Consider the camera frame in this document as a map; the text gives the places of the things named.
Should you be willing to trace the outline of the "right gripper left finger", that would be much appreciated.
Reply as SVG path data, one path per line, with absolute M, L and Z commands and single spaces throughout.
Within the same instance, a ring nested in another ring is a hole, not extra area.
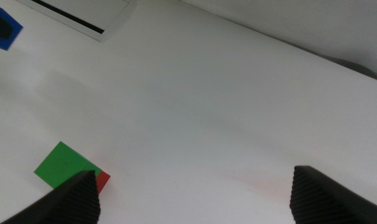
M 95 172 L 81 171 L 3 224 L 97 224 L 100 200 Z

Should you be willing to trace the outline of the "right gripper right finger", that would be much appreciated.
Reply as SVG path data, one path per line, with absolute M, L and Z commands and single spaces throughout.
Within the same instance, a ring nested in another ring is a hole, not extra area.
M 289 207 L 301 224 L 377 224 L 377 205 L 311 166 L 295 166 Z

